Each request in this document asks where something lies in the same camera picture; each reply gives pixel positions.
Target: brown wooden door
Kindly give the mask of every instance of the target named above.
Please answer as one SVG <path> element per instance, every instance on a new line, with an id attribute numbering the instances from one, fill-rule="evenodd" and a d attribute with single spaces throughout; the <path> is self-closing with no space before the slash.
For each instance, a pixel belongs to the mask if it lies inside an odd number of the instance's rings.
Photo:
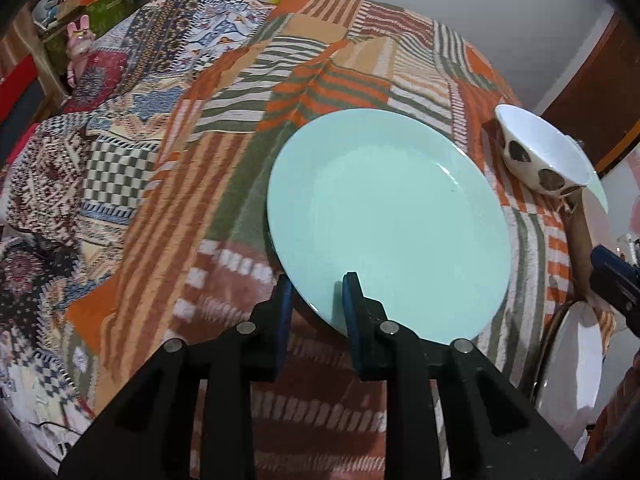
<path id="1" fill-rule="evenodd" d="M 640 140 L 640 38 L 618 15 L 542 117 L 583 140 L 599 172 Z"/>

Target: pink rabbit doll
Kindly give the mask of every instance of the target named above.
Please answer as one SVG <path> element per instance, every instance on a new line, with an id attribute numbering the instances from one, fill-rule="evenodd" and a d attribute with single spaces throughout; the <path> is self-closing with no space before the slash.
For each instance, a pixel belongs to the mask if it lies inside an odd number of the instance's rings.
<path id="1" fill-rule="evenodd" d="M 71 22 L 66 26 L 66 32 L 69 36 L 66 55 L 70 59 L 66 67 L 66 81 L 71 88 L 75 88 L 86 68 L 87 55 L 95 41 L 95 34 L 89 29 L 89 16 L 86 14 L 80 18 L 80 29 Z"/>

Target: bed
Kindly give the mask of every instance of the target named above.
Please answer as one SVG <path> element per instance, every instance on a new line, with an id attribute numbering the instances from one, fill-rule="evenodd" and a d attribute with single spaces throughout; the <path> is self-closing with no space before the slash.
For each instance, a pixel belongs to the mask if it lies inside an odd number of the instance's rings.
<path id="1" fill-rule="evenodd" d="M 512 275 L 475 343 L 529 388 L 570 263 L 558 205 L 502 163 L 501 102 L 518 103 L 473 45 L 392 5 L 137 10 L 97 41 L 65 113 L 38 126 L 0 186 L 21 233 L 0 246 L 0 388 L 22 433 L 57 470 L 163 341 L 207 340 L 247 319 L 282 272 L 264 217 L 276 154 L 313 118 L 354 107 L 428 124 L 494 189 Z M 252 391 L 259 477 L 382 478 L 384 384 L 358 381 L 345 341 L 297 312 L 288 352 L 278 381 Z M 201 431 L 196 420 L 193 476 Z M 441 415 L 438 431 L 446 478 Z"/>

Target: white bowl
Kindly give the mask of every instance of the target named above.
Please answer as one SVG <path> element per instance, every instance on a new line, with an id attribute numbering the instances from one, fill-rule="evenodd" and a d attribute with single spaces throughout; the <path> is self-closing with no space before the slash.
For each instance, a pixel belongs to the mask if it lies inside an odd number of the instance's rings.
<path id="1" fill-rule="evenodd" d="M 504 133 L 504 162 L 527 187 L 559 198 L 591 181 L 580 147 L 555 126 L 513 105 L 497 105 L 495 117 Z"/>

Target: screw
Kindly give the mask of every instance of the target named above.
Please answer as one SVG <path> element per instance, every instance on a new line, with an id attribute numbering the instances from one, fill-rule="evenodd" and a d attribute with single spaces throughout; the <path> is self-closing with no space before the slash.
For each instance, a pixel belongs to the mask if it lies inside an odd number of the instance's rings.
<path id="1" fill-rule="evenodd" d="M 255 330 L 255 324 L 251 321 L 243 321 L 236 325 L 236 330 L 238 330 L 242 335 L 247 335 Z"/>
<path id="2" fill-rule="evenodd" d="M 164 347 L 164 350 L 169 353 L 177 352 L 182 348 L 182 340 L 174 337 L 173 339 L 169 339 L 169 341 L 165 341 L 162 346 Z"/>
<path id="3" fill-rule="evenodd" d="M 393 335 L 400 330 L 400 326 L 395 321 L 383 321 L 380 323 L 380 330 L 385 334 Z"/>
<path id="4" fill-rule="evenodd" d="M 468 354 L 474 349 L 474 344 L 469 341 L 469 339 L 456 339 L 453 342 L 453 348 L 455 348 L 458 352 L 462 352 L 463 354 Z"/>

